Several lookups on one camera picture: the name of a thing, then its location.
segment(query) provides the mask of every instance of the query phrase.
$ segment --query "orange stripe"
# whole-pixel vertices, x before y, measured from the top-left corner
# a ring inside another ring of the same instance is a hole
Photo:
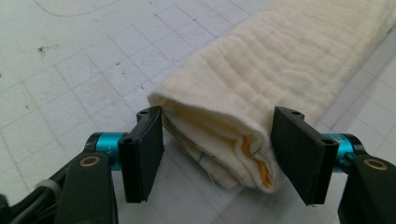
[[[245,135],[244,135],[244,142],[242,143],[242,150],[248,158],[255,161],[259,165],[260,176],[262,177],[262,184],[265,187],[270,188],[271,180],[268,177],[268,169],[265,166],[264,162],[257,160],[255,157],[253,157],[253,155],[251,155],[250,142],[248,141],[248,138]]]

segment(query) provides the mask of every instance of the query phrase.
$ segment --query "folded towel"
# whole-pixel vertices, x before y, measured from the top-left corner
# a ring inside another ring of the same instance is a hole
[[[148,99],[222,186],[273,192],[284,179],[269,138],[275,105],[315,124],[395,22],[395,0],[275,0]]]

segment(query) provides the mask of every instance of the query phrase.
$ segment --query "black plastic housing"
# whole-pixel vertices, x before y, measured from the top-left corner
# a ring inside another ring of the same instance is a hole
[[[0,194],[0,223],[11,222],[11,209],[9,208],[6,196]]]
[[[351,165],[338,207],[342,224],[396,223],[396,167],[370,155],[358,156]]]
[[[130,134],[119,140],[120,166],[127,203],[146,201],[163,156],[163,125],[159,106],[140,111]]]
[[[338,143],[304,122],[304,114],[276,106],[271,140],[280,168],[305,204],[324,203]]]
[[[69,163],[54,223],[118,223],[107,155],[80,153]]]

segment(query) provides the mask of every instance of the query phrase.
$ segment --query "cyan metal part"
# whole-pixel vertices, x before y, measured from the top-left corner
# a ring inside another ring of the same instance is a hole
[[[350,156],[356,156],[352,143],[345,135],[341,133],[323,133],[322,135],[326,138],[330,138],[336,141],[339,144],[337,157],[335,158],[337,160],[337,163],[336,165],[334,165],[333,171],[336,173],[344,172],[341,169],[341,166],[348,162],[347,159],[351,159],[349,158]]]
[[[120,171],[119,140],[128,133],[102,133],[96,144],[96,151],[105,152],[111,158],[111,170]]]

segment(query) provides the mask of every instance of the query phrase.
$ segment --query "towel fold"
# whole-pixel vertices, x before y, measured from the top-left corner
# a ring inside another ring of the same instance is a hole
[[[314,125],[395,22],[394,0],[275,0],[148,99],[222,186],[273,192],[285,177],[269,137],[275,105]]]

